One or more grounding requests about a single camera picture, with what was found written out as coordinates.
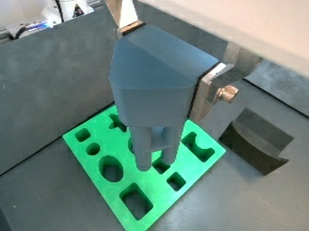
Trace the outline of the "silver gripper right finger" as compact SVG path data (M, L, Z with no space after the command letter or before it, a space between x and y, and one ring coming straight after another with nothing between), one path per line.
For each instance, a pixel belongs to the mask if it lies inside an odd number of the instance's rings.
M248 77L263 58L234 43L229 43L224 61L201 78L192 102L189 118L198 123L217 102L232 103L240 90L232 83Z

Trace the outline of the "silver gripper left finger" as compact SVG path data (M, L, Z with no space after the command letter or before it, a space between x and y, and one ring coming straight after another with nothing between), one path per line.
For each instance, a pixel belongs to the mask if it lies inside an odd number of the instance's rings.
M106 0L106 6L118 26L118 37L129 35L145 26L140 19L133 0Z

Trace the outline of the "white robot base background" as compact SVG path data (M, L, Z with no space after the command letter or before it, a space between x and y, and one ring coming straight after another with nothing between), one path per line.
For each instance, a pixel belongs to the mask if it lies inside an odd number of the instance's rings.
M91 12L89 0L0 0L0 35L16 40Z

